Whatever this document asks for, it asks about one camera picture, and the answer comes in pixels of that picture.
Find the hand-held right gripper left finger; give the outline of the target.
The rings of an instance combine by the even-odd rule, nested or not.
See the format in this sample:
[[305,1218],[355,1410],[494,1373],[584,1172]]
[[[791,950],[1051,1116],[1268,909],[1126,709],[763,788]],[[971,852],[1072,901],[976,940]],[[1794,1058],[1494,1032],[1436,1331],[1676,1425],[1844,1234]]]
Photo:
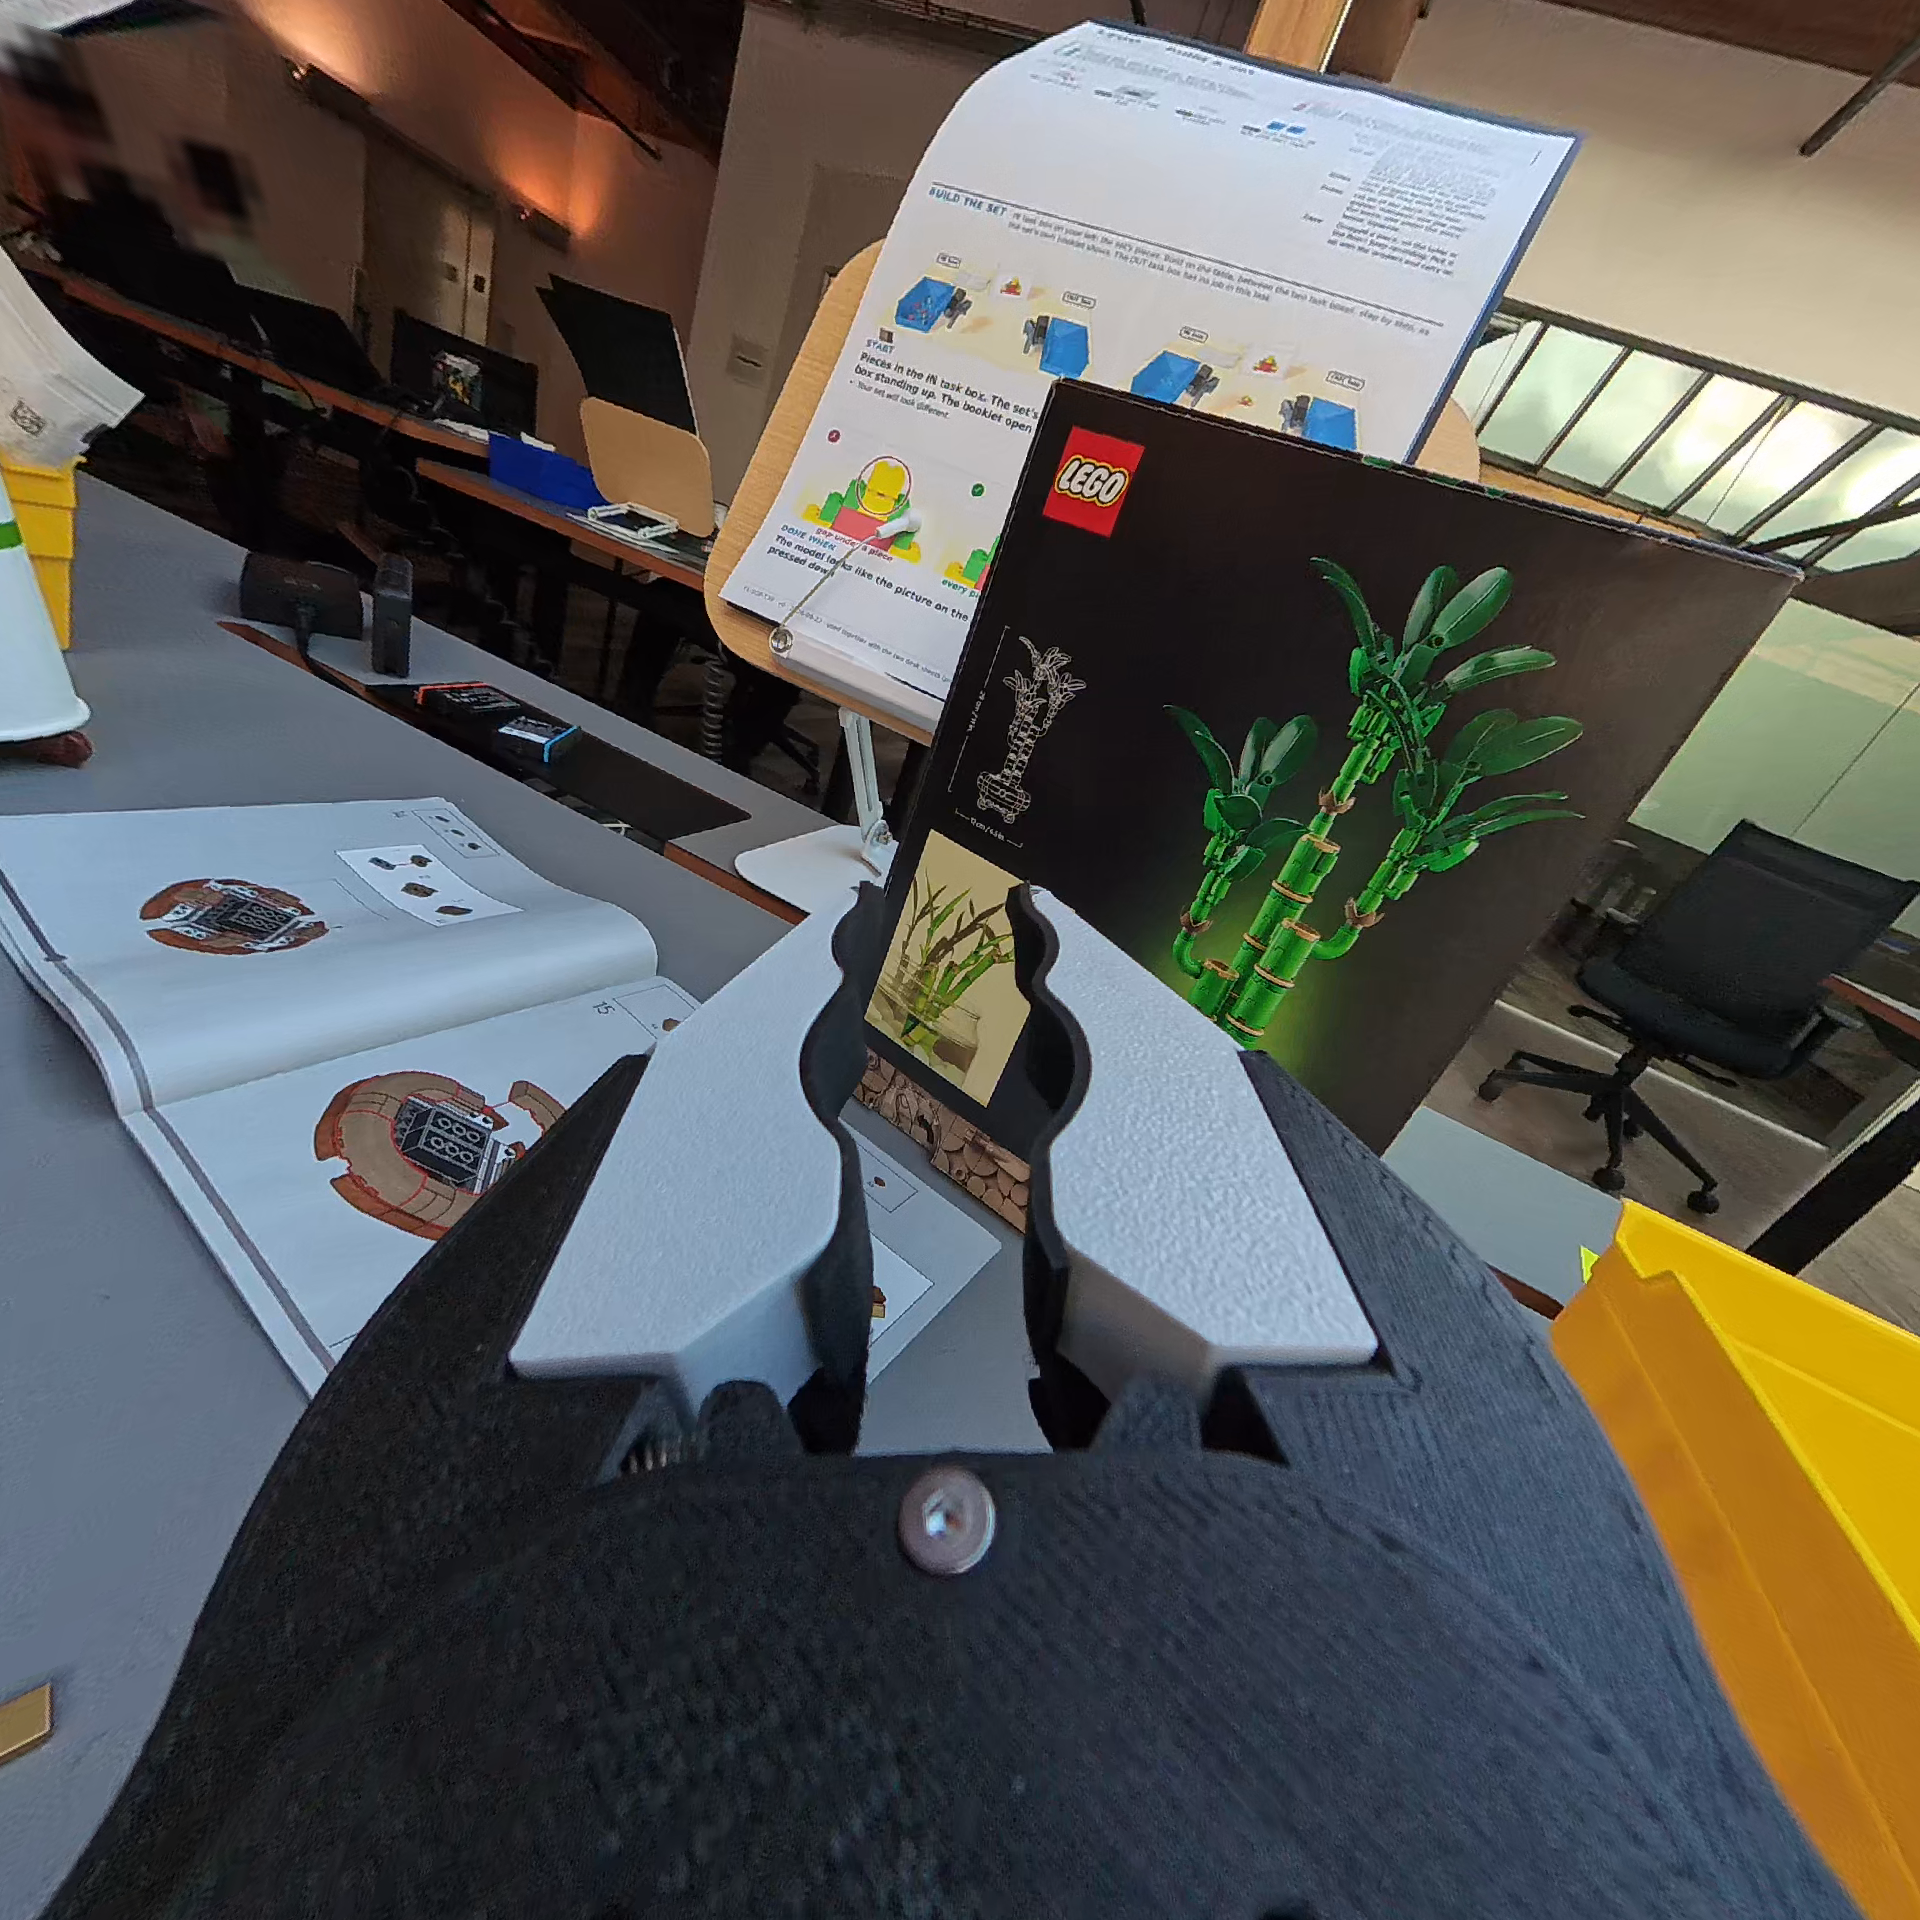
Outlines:
[[648,1058],[522,1323],[536,1378],[651,1376],[697,1408],[758,1382],[858,1433],[873,1234],[844,1113],[883,950],[868,883],[791,928]]

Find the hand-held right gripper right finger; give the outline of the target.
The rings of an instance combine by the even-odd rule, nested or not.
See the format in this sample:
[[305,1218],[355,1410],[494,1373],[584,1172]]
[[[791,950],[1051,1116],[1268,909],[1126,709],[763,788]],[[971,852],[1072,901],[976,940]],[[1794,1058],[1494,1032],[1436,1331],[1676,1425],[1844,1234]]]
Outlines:
[[1138,1381],[1210,1410],[1231,1372],[1378,1361],[1248,1054],[1064,899],[1009,899],[1035,1123],[1025,1331],[1042,1427],[1097,1427]]

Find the open lego instruction booklet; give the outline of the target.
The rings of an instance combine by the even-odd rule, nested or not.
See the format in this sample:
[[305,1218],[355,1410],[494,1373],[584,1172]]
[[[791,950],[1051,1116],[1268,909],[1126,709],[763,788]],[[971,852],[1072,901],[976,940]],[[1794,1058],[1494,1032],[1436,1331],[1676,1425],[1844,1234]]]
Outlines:
[[703,1009],[451,800],[7,816],[2,867],[7,955],[308,1393]]

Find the black lego set box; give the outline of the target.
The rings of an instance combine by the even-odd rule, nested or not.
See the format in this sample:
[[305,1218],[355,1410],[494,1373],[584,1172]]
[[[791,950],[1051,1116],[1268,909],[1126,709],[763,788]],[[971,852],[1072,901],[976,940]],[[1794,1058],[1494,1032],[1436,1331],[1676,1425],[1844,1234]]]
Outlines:
[[872,1104],[1032,1161],[1033,884],[1380,1149],[1791,565],[1055,388],[887,888]]

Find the black office chair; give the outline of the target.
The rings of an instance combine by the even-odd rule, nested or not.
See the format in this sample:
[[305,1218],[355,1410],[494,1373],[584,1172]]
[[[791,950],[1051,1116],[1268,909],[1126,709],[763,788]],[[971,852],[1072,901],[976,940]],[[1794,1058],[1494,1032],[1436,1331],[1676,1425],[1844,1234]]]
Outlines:
[[1575,1019],[1623,1041],[1608,1070],[1519,1050],[1476,1086],[1494,1104],[1512,1089],[1584,1099],[1604,1129],[1592,1182],[1625,1192],[1625,1145],[1648,1139],[1695,1176],[1688,1210],[1715,1217],[1719,1179],[1651,1108],[1641,1076],[1676,1065],[1735,1086],[1777,1084],[1838,1032],[1828,981],[1851,966],[1915,899],[1915,883],[1803,849],[1740,824],[1614,947],[1575,972]]

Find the dark wooden desk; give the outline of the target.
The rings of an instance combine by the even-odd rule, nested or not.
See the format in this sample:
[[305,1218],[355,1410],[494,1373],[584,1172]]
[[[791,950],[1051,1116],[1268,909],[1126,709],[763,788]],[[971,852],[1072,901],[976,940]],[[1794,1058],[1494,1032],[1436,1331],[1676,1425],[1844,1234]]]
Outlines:
[[[1879,1032],[1900,1062],[1918,1070],[1915,1005],[1844,977],[1834,977],[1828,985]],[[1879,1202],[1903,1188],[1915,1168],[1918,1086],[1911,1084],[1788,1212],[1747,1244],[1747,1252],[1788,1275],[1800,1275]]]

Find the black power adapter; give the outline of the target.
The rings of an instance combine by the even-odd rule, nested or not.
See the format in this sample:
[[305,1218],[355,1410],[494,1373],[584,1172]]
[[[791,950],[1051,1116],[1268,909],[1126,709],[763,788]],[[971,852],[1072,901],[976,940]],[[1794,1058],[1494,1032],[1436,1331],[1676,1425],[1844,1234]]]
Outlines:
[[250,552],[239,580],[239,613],[255,624],[305,628],[308,638],[329,635],[361,642],[366,603],[361,585],[345,568],[287,560]]

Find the small wooden document stand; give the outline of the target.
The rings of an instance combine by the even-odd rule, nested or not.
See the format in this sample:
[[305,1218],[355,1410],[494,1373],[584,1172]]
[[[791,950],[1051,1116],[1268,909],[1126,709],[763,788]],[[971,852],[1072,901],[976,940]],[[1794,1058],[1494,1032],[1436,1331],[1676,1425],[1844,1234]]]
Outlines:
[[636,507],[690,537],[715,532],[714,468],[700,435],[584,398],[588,468],[606,502]]

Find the blue plastic bin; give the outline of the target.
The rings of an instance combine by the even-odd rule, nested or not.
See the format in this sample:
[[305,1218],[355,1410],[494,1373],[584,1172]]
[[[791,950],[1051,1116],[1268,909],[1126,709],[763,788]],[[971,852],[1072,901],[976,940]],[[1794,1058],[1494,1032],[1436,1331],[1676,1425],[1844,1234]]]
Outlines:
[[566,513],[588,513],[609,505],[588,465],[526,436],[489,433],[488,476],[505,490]]

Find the long wooden desk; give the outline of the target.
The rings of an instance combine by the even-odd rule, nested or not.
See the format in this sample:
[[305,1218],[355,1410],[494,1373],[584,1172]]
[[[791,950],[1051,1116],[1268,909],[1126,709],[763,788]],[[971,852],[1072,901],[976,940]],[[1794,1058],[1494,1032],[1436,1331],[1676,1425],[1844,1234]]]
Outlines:
[[649,577],[696,592],[704,588],[712,556],[712,542],[707,540],[686,532],[649,531],[644,526],[636,529],[620,516],[567,509],[540,496],[498,484],[488,473],[439,462],[418,462],[417,477],[444,494],[460,496],[473,507],[505,516],[520,529],[580,546],[599,560],[627,562]]
[[134,293],[47,259],[26,259],[22,269],[84,348],[146,392],[174,380],[219,394],[252,377],[308,410],[391,429],[441,460],[488,462],[488,429],[441,421],[391,386],[339,314],[248,285],[215,256],[168,259]]

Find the task sheet on wooden stand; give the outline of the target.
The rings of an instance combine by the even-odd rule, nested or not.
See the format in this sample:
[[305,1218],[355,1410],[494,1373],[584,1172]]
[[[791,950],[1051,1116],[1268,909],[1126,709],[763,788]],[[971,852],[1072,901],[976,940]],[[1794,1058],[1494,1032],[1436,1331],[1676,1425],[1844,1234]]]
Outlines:
[[[922,645],[903,640],[922,606],[895,594],[880,577],[880,552],[786,518],[780,502],[838,363],[858,344],[858,316],[879,260],[880,244],[863,250],[833,276],[808,324],[715,537],[704,603],[734,666],[852,713],[863,730],[887,730],[927,750],[943,725],[947,678],[967,652],[975,614],[961,608],[959,621],[950,621],[959,606],[947,584],[936,584],[930,613],[939,630],[930,649],[939,664],[922,664]],[[1094,426],[1118,426],[1126,442],[1143,446],[1143,505],[1123,513],[1111,544],[1143,592],[1182,571],[1194,592],[1223,592],[1226,608],[1248,608],[1258,579],[1273,585],[1284,565],[1306,565],[1313,534],[1346,537],[1366,560],[1380,560],[1392,509],[1471,502],[1444,490],[1442,473],[1368,465],[1338,449],[1176,416],[1087,384],[1071,384],[1068,398]],[[1118,424],[1118,413],[1142,421]]]

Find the black computer monitor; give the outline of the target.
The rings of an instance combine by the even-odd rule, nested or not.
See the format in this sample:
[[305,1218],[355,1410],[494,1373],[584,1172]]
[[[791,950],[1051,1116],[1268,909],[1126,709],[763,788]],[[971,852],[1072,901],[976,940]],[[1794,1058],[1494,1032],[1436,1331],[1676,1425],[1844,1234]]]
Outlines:
[[433,418],[505,436],[537,433],[537,365],[404,310],[391,316],[391,384]]

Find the white paper cup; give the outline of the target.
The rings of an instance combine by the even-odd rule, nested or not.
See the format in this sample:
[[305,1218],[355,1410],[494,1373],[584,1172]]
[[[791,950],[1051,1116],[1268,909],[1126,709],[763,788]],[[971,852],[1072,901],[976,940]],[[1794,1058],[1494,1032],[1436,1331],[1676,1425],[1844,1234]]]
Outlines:
[[2,744],[78,733],[90,709],[68,676],[9,490],[2,486]]

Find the printed task instruction sheet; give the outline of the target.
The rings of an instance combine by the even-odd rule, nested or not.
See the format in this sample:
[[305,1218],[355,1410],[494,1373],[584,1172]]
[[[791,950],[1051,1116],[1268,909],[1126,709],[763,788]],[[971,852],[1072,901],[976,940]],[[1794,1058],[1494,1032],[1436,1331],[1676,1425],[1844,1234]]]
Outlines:
[[1579,145],[1111,21],[1041,42],[930,140],[712,600],[936,717],[1058,388],[1408,462]]

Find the white paper bag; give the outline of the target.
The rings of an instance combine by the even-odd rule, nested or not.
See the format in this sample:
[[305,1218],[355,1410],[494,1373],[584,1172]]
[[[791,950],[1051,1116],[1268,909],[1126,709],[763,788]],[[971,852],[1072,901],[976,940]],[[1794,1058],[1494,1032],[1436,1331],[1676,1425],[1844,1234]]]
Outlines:
[[6,460],[68,467],[142,402],[142,392],[91,357],[2,254]]

